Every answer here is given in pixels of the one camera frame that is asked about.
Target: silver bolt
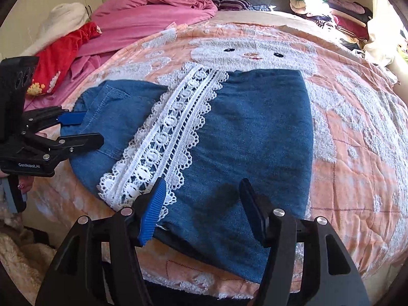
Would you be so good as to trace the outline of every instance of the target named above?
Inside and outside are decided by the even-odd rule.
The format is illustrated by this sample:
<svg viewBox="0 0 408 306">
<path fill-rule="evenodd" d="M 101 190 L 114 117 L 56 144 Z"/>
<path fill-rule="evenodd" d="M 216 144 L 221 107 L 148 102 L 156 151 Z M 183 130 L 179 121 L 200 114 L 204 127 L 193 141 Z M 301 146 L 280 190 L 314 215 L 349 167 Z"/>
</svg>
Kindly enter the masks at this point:
<svg viewBox="0 0 408 306">
<path fill-rule="evenodd" d="M 283 209 L 280 209 L 280 208 L 274 209 L 274 210 L 273 210 L 273 213 L 274 213 L 276 216 L 279 216 L 279 217 L 285 215 L 285 211 L 284 211 Z"/>
<path fill-rule="evenodd" d="M 87 216 L 81 216 L 80 218 L 78 218 L 78 223 L 79 224 L 85 224 L 88 222 L 88 217 Z"/>
<path fill-rule="evenodd" d="M 327 224 L 327 218 L 324 218 L 323 216 L 319 216 L 317 218 L 318 224 L 321 224 L 322 226 L 325 226 Z"/>
<path fill-rule="evenodd" d="M 123 216 L 129 216 L 130 214 L 133 213 L 133 209 L 130 208 L 130 207 L 125 207 L 125 208 L 123 208 L 123 209 L 120 211 L 120 213 L 121 213 Z"/>
</svg>

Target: pink comforter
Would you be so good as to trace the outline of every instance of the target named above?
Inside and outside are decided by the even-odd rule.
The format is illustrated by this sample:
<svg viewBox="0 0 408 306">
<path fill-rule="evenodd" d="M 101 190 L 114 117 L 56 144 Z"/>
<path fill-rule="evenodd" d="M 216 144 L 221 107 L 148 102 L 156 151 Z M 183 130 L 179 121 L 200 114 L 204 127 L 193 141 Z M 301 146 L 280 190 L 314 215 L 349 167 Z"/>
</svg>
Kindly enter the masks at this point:
<svg viewBox="0 0 408 306">
<path fill-rule="evenodd" d="M 61 105 L 91 72 L 116 51 L 173 22 L 192 25 L 212 18 L 217 7 L 211 0 L 108 0 L 93 14 L 103 34 L 78 51 L 78 58 L 52 95 L 27 96 L 25 110 Z"/>
</svg>

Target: red cloth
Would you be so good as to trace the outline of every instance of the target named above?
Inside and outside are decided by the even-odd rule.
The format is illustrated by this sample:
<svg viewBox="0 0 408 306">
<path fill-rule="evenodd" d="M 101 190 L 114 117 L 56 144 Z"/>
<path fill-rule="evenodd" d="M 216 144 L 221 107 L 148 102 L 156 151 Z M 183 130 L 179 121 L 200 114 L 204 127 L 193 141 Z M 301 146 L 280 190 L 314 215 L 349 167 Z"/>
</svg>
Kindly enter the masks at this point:
<svg viewBox="0 0 408 306">
<path fill-rule="evenodd" d="M 368 30 L 367 27 L 362 27 L 360 25 L 358 25 L 357 23 L 346 19 L 344 17 L 341 16 L 336 16 L 338 18 L 338 23 L 337 25 L 340 25 L 342 27 L 344 27 L 345 29 L 349 30 L 350 32 L 355 34 L 356 38 L 362 38 L 365 40 L 369 40 L 370 36 L 368 34 Z"/>
<path fill-rule="evenodd" d="M 101 35 L 94 22 L 59 38 L 36 56 L 40 58 L 33 75 L 33 82 L 27 90 L 29 95 L 53 93 L 62 83 L 79 48 L 92 38 Z"/>
</svg>

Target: bed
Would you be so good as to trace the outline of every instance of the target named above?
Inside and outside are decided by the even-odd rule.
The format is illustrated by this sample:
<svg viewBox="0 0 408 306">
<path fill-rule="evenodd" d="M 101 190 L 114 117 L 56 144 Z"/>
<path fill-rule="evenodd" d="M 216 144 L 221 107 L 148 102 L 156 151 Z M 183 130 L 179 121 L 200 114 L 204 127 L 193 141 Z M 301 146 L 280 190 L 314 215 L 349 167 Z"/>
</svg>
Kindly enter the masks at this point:
<svg viewBox="0 0 408 306">
<path fill-rule="evenodd" d="M 218 12 L 190 26 L 172 24 L 119 50 L 68 96 L 63 108 L 72 109 L 83 92 L 114 79 L 118 70 L 124 79 L 169 86 L 186 62 L 212 64 L 212 58 L 196 54 L 201 45 L 213 43 L 210 47 L 215 48 L 217 40 L 237 38 L 290 42 L 305 59 L 282 64 L 301 69 L 311 101 L 315 145 L 305 217 L 328 218 L 363 277 L 403 260 L 408 240 L 407 108 L 381 69 L 311 22 L 283 12 L 241 11 Z M 124 68 L 129 65 L 137 68 Z M 264 66 L 273 64 L 266 61 Z M 233 67 L 223 66 L 228 71 Z M 54 127 L 46 133 L 55 139 L 60 131 Z M 49 220 L 67 231 L 81 215 L 98 219 L 114 212 L 81 185 L 68 161 L 56 168 L 53 178 L 36 178 L 29 196 Z M 107 246 L 103 251 L 109 259 Z M 155 239 L 137 254 L 144 278 L 168 287 L 234 298 L 252 297 L 258 288 Z M 299 247 L 293 291 L 300 286 L 301 261 Z"/>
</svg>

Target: denim garment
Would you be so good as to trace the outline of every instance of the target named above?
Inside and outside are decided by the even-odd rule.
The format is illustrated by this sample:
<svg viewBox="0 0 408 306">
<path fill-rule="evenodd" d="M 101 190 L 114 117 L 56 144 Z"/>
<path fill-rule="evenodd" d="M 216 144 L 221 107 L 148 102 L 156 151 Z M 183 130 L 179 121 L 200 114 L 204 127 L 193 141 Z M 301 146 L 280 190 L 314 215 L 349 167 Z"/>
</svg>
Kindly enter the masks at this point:
<svg viewBox="0 0 408 306">
<path fill-rule="evenodd" d="M 298 218 L 304 216 L 313 156 L 310 103 L 299 71 L 252 70 L 229 75 L 217 97 L 210 101 L 205 125 L 197 130 L 199 143 L 190 149 L 193 164 L 183 170 L 184 186 L 175 191 L 177 202 L 168 206 L 168 215 L 159 222 L 169 233 L 166 238 L 163 230 L 154 236 L 168 243 L 169 235 L 176 235 L 175 239 L 185 240 L 202 255 L 200 259 L 207 259 L 205 262 L 260 283 L 269 249 L 252 235 L 238 185 L 242 178 L 248 178 L 255 191 L 269 196 L 273 204 Z M 89 93 L 87 102 L 91 105 L 81 104 L 85 94 L 95 91 L 90 89 L 74 110 L 90 107 L 87 121 L 82 123 L 89 124 L 85 132 L 103 134 L 109 130 L 103 134 L 109 147 L 123 150 L 150 113 L 147 106 L 159 99 L 163 88 L 139 81 L 107 81 L 99 87 L 107 86 L 138 96 L 115 97 L 118 104 L 113 112 L 105 108 L 108 104 L 99 109 L 102 101 L 114 101 L 111 96 L 103 97 L 102 90 L 95 104 L 92 101 L 98 93 Z M 125 100 L 135 102 L 119 103 Z M 105 126 L 106 119 L 111 118 L 115 122 Z M 134 128 L 130 130 L 129 125 L 120 122 L 122 119 L 132 119 Z M 78 133 L 74 128 L 69 127 L 70 134 Z M 94 193 L 99 178 L 120 158 L 118 155 L 113 159 L 106 153 L 102 148 L 71 160 L 74 172 Z"/>
</svg>

